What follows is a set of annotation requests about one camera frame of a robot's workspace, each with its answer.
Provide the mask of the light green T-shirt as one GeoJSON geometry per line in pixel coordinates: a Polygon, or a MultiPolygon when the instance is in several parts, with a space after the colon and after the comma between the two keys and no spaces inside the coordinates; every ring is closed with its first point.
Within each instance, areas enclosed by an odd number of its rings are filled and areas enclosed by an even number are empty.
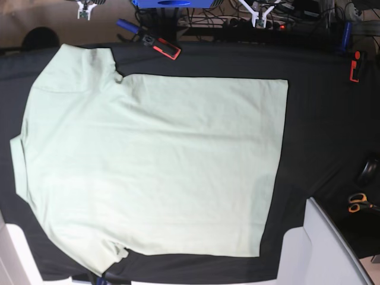
{"type": "Polygon", "coordinates": [[[15,191],[95,274],[127,257],[254,258],[280,161],[288,82],[122,76],[63,45],[10,141],[15,191]]]}

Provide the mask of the blue stand base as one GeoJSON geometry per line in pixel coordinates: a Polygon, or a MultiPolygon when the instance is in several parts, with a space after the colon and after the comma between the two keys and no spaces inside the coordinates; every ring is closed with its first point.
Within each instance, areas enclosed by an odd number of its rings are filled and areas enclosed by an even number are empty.
{"type": "Polygon", "coordinates": [[[138,8],[211,8],[213,0],[132,0],[138,8]]]}

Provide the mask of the red black clamp top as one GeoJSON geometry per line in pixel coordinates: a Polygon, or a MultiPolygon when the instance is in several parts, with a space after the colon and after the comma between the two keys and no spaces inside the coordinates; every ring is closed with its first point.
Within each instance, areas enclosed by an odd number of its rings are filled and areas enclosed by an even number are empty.
{"type": "Polygon", "coordinates": [[[154,49],[172,60],[176,60],[181,53],[180,48],[172,45],[162,38],[156,38],[149,34],[145,34],[143,36],[142,42],[145,46],[154,49]]]}

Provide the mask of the red black clamp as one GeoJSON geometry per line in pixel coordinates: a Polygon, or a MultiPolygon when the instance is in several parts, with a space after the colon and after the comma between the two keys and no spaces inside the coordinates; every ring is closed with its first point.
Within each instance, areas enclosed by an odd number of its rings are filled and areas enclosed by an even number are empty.
{"type": "Polygon", "coordinates": [[[181,53],[180,48],[172,45],[162,38],[156,38],[149,34],[145,34],[143,36],[142,42],[145,46],[154,49],[172,60],[176,60],[181,53]]]}
{"type": "Polygon", "coordinates": [[[353,54],[350,65],[349,80],[353,83],[359,83],[362,73],[367,62],[367,53],[362,50],[357,50],[353,54]]]}

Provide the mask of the blue clamp right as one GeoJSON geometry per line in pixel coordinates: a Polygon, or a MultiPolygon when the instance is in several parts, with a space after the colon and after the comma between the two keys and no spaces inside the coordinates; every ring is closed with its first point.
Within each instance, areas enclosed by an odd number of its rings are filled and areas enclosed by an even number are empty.
{"type": "Polygon", "coordinates": [[[352,31],[352,22],[346,21],[344,23],[344,27],[342,31],[341,42],[337,49],[339,53],[346,52],[347,47],[349,45],[350,37],[351,37],[351,31],[352,31]]]}

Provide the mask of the blue clamp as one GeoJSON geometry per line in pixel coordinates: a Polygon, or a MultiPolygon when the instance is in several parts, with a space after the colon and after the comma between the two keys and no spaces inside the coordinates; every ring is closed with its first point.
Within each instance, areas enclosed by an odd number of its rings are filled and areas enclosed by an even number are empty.
{"type": "Polygon", "coordinates": [[[90,284],[92,285],[122,285],[131,284],[130,281],[119,281],[106,277],[98,277],[94,274],[87,274],[90,284]]]}
{"type": "Polygon", "coordinates": [[[344,23],[344,27],[342,31],[341,42],[337,49],[339,53],[346,52],[347,47],[349,45],[350,37],[351,37],[351,31],[352,31],[352,22],[346,21],[344,23]]]}

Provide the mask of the red black clamp right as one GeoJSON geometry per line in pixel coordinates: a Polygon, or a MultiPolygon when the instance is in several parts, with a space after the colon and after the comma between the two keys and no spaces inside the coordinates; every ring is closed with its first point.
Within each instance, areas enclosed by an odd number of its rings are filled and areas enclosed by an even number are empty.
{"type": "Polygon", "coordinates": [[[357,50],[353,54],[350,65],[349,80],[353,83],[359,83],[362,73],[367,62],[367,53],[362,50],[357,50]]]}

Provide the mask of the black table cloth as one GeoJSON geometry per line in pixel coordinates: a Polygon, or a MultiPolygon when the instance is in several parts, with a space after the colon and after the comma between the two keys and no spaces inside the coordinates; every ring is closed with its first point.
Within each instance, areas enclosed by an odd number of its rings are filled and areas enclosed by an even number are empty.
{"type": "Polygon", "coordinates": [[[360,258],[379,253],[379,216],[347,212],[364,156],[379,151],[379,68],[364,64],[358,83],[350,61],[324,53],[246,44],[185,43],[171,61],[137,43],[111,46],[123,75],[281,78],[289,82],[283,147],[258,258],[144,256],[111,268],[125,281],[227,284],[277,276],[284,234],[303,223],[315,197],[360,258]]]}

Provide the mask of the black round object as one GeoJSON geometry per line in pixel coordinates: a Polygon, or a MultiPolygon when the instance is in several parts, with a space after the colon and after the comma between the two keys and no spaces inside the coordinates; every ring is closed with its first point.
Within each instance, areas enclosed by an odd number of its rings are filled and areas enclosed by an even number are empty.
{"type": "Polygon", "coordinates": [[[379,155],[370,153],[364,160],[360,167],[359,173],[356,178],[356,183],[360,187],[370,185],[379,173],[379,155]]]}

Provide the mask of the white box right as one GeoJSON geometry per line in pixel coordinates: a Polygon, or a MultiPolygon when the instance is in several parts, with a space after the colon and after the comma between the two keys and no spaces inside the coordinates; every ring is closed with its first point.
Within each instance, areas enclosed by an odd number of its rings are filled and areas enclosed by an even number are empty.
{"type": "Polygon", "coordinates": [[[306,201],[303,225],[283,237],[277,284],[373,284],[329,216],[306,201]]]}

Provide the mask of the white box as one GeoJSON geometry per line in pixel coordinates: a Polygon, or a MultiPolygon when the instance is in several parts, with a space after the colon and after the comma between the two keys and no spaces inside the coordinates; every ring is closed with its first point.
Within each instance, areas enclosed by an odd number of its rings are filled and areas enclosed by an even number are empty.
{"type": "Polygon", "coordinates": [[[23,230],[1,215],[1,284],[43,284],[23,230]]]}
{"type": "Polygon", "coordinates": [[[303,225],[283,237],[277,284],[373,284],[329,216],[306,201],[303,225]]]}

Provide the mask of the white box left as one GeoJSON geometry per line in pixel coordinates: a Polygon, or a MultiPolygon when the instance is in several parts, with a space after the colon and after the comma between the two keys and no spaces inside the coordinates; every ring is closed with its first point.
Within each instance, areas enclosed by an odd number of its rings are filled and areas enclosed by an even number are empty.
{"type": "Polygon", "coordinates": [[[23,230],[1,215],[1,284],[43,284],[23,230]]]}

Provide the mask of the blue clamp bottom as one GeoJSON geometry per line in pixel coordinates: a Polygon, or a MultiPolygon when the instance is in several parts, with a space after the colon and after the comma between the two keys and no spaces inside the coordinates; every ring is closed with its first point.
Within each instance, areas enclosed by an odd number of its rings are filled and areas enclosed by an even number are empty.
{"type": "Polygon", "coordinates": [[[119,281],[106,277],[98,277],[94,274],[87,274],[90,284],[92,285],[122,285],[131,284],[130,281],[119,281]]]}

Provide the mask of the blue handled tool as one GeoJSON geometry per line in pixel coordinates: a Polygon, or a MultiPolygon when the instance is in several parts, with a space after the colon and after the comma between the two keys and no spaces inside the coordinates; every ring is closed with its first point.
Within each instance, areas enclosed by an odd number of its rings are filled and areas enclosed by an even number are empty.
{"type": "Polygon", "coordinates": [[[124,20],[124,19],[119,19],[117,22],[116,22],[116,25],[127,30],[127,31],[130,31],[131,33],[133,34],[138,34],[139,31],[140,31],[140,27],[135,25],[134,23],[132,22],[129,22],[127,20],[124,20]]]}

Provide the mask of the orange handled scissors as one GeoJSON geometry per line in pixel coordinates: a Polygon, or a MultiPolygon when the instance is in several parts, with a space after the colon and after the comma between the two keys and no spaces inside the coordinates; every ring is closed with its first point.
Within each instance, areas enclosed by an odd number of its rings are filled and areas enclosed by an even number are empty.
{"type": "Polygon", "coordinates": [[[379,207],[368,201],[366,194],[356,193],[348,198],[348,212],[357,213],[359,211],[375,211],[379,212],[379,207]]]}

